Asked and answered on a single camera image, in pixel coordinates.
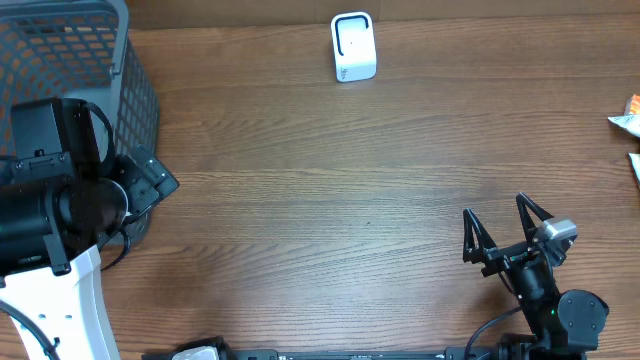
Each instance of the wooden table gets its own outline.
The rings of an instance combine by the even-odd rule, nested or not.
[[[640,357],[640,202],[609,125],[640,92],[640,15],[375,24],[373,80],[338,84],[328,26],[133,32],[182,186],[103,277],[121,355],[462,346],[516,305],[462,262],[462,210],[523,241],[515,195],[580,237],[561,290],[611,306],[595,359]],[[108,250],[105,261],[117,248]],[[527,331],[521,316],[480,340]],[[22,359],[8,320],[0,358]]]

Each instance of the white box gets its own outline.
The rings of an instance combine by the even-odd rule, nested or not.
[[[365,12],[336,15],[331,20],[336,78],[340,82],[371,79],[376,74],[373,21]]]

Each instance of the plastic crate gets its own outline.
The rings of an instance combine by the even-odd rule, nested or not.
[[[112,124],[117,153],[129,154],[139,144],[155,153],[158,99],[129,42],[128,26],[123,0],[0,4],[0,155],[15,155],[11,106],[54,96],[97,104]],[[104,156],[107,133],[95,128]],[[10,181],[2,166],[0,185]],[[148,221],[149,215],[130,225],[133,241]]]

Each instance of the orange object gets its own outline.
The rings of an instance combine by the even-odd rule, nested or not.
[[[631,99],[627,101],[627,107],[624,109],[624,114],[640,114],[640,96],[633,94]]]

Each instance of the gray plastic basket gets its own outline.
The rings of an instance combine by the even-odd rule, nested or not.
[[[128,26],[124,0],[0,2],[0,155],[15,154],[11,106],[54,96],[96,103],[111,121],[117,153],[139,144],[155,153],[158,99]],[[106,130],[95,128],[104,156]],[[147,222],[132,225],[132,238]]]

